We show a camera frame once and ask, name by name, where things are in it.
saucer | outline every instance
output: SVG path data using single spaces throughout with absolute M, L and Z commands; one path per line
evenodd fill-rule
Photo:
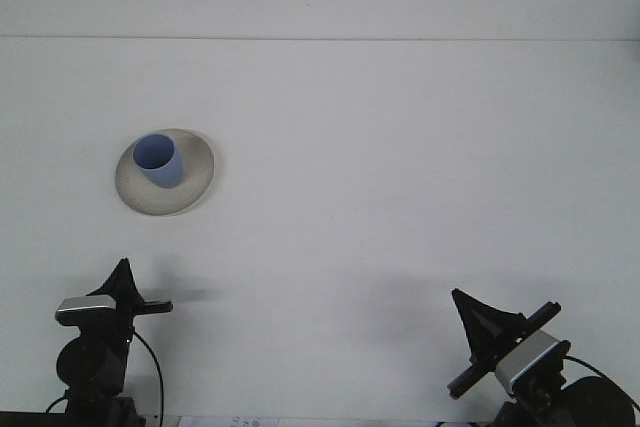
M 213 178 L 213 153 L 209 145 L 188 130 L 166 129 L 155 132 L 169 137 L 182 158 L 184 178 L 171 189 L 151 182 L 133 161 L 132 143 L 116 167 L 116 190 L 122 201 L 146 215 L 171 215 L 193 205 L 207 191 Z

cup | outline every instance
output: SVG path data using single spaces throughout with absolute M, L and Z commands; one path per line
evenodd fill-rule
M 180 152 L 166 135 L 140 138 L 133 148 L 133 161 L 151 182 L 163 189 L 176 187 L 184 178 Z

paper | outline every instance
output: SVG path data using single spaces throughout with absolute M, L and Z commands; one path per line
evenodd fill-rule
M 264 417 L 182 417 L 178 427 L 468 427 L 465 422 L 403 422 Z

blue cup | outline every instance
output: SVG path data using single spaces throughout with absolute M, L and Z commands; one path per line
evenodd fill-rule
M 180 153 L 166 135 L 150 134 L 139 139 L 133 148 L 133 161 L 158 187 L 171 189 L 184 178 Z

cable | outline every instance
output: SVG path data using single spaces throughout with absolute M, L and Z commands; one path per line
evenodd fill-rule
M 636 408 L 636 410 L 638 412 L 640 412 L 640 405 L 638 405 L 638 403 L 633 400 L 633 398 L 627 394 L 622 387 L 620 387 L 618 384 L 616 384 L 613 380 L 611 380 L 609 377 L 607 377 L 605 374 L 603 374 L 602 372 L 600 372 L 598 369 L 596 369 L 593 365 L 585 362 L 584 360 L 580 360 L 577 357 L 572 357 L 571 355 L 566 355 L 565 360 L 569 360 L 571 362 L 575 362 L 576 364 L 580 364 L 583 367 L 586 367 L 587 369 L 591 370 L 592 372 L 595 372 L 597 375 L 599 375 L 600 377 L 602 377 L 605 380 L 608 380 L 609 382 L 611 382 L 613 385 L 615 385 L 618 389 L 620 389 L 620 391 L 627 396 L 627 398 L 629 399 L 629 402 L 631 402 L 633 404 L 633 406 Z
M 44 413 L 48 414 L 49 412 L 51 412 L 51 409 L 53 409 L 56 405 L 58 405 L 63 400 L 67 400 L 67 398 L 65 396 L 62 396 L 59 399 L 56 399 L 53 402 L 51 402 L 51 405 L 49 405 L 49 407 L 47 407 L 47 410 L 45 410 Z
M 147 348 L 153 358 L 153 362 L 156 364 L 156 369 L 158 370 L 158 379 L 160 380 L 160 423 L 158 424 L 158 427 L 162 427 L 162 424 L 164 423 L 164 380 L 162 379 L 162 369 L 160 369 L 158 358 L 149 344 L 147 344 L 147 342 L 136 331 L 133 332 L 133 335 L 135 335 L 136 338 L 142 342 L 142 345 Z

